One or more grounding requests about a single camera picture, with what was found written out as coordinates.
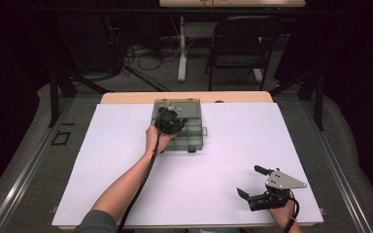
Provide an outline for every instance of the black chair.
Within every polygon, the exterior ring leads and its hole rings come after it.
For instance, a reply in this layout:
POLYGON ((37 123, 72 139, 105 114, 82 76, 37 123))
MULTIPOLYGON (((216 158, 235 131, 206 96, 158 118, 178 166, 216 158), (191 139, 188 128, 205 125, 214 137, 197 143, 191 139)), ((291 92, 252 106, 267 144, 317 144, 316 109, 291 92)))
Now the black chair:
POLYGON ((210 68, 209 90, 212 89, 213 68, 262 69, 262 90, 274 42, 283 31, 275 17, 228 17, 214 29, 205 74, 210 68))

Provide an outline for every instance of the person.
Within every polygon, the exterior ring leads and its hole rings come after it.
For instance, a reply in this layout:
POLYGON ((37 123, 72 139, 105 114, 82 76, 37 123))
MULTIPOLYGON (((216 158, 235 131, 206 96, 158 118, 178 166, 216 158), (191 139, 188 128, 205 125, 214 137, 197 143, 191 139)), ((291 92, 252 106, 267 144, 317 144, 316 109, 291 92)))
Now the person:
MULTIPOLYGON (((117 178, 99 196, 91 210, 85 215, 81 224, 75 228, 75 233, 117 232, 117 222, 124 215, 148 170, 153 157, 153 151, 155 150, 157 135, 156 127, 151 125, 146 131, 147 141, 145 153, 131 168, 129 168, 129 170, 117 178)), ((162 152, 169 141, 175 136, 176 135, 160 134, 157 153, 162 152)), ((293 202, 288 201, 283 208, 271 209, 268 211, 277 224, 285 229, 288 221, 291 219, 293 206, 293 202)), ((295 222, 289 233, 300 232, 302 231, 297 222, 295 222)))

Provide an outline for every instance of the forearm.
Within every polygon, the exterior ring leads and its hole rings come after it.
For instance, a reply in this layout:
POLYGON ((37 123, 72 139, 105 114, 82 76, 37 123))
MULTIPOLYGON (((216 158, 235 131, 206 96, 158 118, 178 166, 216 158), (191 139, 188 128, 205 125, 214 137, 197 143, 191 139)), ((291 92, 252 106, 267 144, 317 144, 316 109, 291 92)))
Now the forearm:
POLYGON ((92 210, 104 211, 118 221, 137 192, 152 155, 152 151, 146 152, 137 163, 116 179, 98 198, 92 210))

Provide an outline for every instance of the transparent organizer case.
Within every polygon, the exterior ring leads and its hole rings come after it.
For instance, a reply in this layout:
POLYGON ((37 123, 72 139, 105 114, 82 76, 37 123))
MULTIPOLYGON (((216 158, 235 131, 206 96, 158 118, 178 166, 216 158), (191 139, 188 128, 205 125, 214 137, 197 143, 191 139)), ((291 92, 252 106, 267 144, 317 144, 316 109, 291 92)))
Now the transparent organizer case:
POLYGON ((202 150, 203 130, 201 105, 199 99, 160 99, 153 105, 152 124, 155 123, 158 109, 165 107, 178 114, 177 118, 188 118, 188 122, 177 137, 172 139, 165 150, 188 150, 196 152, 202 150))

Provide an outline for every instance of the chair backrest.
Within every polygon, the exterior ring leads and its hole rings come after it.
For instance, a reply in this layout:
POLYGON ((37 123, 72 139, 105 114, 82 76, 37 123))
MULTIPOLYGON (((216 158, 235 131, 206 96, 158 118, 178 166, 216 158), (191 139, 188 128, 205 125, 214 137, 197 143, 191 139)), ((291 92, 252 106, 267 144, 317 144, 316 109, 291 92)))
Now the chair backrest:
POLYGON ((228 17, 217 24, 214 29, 214 38, 278 37, 283 28, 283 23, 275 17, 228 17))

